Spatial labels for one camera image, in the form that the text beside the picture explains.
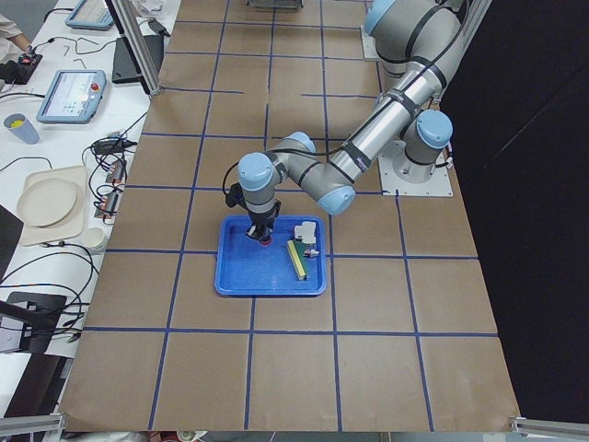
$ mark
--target beige tray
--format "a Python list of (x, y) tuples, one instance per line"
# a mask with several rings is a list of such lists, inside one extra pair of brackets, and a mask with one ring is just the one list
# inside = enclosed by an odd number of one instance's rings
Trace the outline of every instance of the beige tray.
[(53, 178), (67, 180), (74, 184), (76, 193), (74, 207), (64, 219), (50, 226), (31, 227), (25, 225), (20, 236), (22, 246), (72, 238), (84, 230), (86, 222), (87, 169), (83, 166), (73, 166), (71, 168), (31, 173), (25, 179), (23, 192), (33, 184)]

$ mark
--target round plate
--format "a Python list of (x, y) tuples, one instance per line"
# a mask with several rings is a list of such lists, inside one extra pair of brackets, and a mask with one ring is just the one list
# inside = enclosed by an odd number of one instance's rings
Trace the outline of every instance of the round plate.
[(59, 178), (36, 182), (17, 204), (17, 215), (27, 226), (46, 227), (64, 219), (74, 208), (75, 185)]

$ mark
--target black wall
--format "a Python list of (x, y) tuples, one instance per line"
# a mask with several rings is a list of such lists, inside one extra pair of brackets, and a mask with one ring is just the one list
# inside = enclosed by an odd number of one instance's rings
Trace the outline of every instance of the black wall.
[(450, 84), (455, 162), (521, 414), (589, 423), (589, 4), (495, 0)]

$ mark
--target yellow sponge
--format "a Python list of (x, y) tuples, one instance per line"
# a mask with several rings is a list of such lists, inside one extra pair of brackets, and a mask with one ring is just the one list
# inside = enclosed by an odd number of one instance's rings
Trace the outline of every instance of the yellow sponge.
[(306, 279), (309, 275), (309, 271), (306, 268), (305, 263), (305, 244), (299, 241), (290, 240), (286, 242), (286, 248), (288, 249), (288, 254), (291, 256), (296, 276), (298, 276), (299, 280)]

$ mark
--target tablet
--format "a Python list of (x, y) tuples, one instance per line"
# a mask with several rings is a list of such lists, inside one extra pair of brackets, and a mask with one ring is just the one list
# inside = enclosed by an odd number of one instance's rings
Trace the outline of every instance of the tablet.
[(96, 113), (106, 85), (104, 71), (57, 71), (37, 112), (37, 121), (89, 122)]
[(74, 29), (107, 30), (112, 26), (112, 17), (104, 0), (81, 0), (65, 24)]

